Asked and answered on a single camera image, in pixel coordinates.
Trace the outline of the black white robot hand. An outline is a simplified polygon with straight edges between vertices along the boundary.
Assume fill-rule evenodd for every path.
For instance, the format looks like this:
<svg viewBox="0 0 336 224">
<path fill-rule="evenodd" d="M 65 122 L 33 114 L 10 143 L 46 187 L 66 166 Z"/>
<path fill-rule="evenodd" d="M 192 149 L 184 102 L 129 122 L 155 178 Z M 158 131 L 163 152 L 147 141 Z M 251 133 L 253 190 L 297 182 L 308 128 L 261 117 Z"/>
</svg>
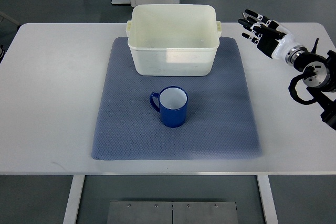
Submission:
<svg viewBox="0 0 336 224">
<path fill-rule="evenodd" d="M 295 51 L 303 48 L 286 27 L 252 10 L 245 10 L 238 23 L 247 30 L 242 36 L 269 58 L 285 61 Z"/>
</svg>

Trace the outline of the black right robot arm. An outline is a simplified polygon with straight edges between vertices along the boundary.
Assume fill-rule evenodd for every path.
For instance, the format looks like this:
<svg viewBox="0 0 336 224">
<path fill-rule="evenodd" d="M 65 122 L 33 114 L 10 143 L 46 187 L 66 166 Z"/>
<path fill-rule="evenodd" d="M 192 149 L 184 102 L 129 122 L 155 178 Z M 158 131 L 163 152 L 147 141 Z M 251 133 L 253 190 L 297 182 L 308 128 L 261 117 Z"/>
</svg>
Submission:
<svg viewBox="0 0 336 224">
<path fill-rule="evenodd" d="M 301 72 L 294 77 L 288 87 L 290 96 L 303 105 L 318 103 L 322 108 L 322 122 L 335 129 L 335 101 L 328 98 L 326 92 L 335 92 L 335 51 L 328 51 L 327 58 L 317 54 L 316 39 L 313 49 L 308 51 L 303 46 L 295 46 L 286 54 L 286 63 Z M 311 100 L 299 97 L 296 85 L 302 81 L 306 90 L 312 95 Z"/>
</svg>

